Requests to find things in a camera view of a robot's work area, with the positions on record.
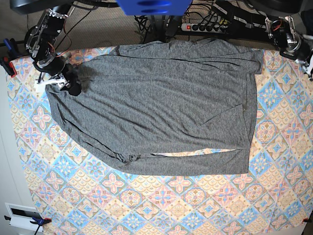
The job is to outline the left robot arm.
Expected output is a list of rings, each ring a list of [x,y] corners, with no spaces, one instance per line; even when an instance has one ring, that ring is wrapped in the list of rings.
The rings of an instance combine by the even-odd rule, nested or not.
[[[296,31],[291,16],[265,19],[268,37],[279,48],[281,56],[299,64],[303,72],[313,80],[313,37]]]

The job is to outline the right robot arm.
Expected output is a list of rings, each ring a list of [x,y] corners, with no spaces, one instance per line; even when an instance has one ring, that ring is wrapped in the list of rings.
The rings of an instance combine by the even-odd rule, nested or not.
[[[25,36],[25,49],[40,73],[35,81],[36,92],[43,92],[47,85],[55,85],[72,96],[81,93],[81,84],[73,65],[56,52],[56,38],[65,31],[71,5],[64,4],[45,10],[38,22]]]

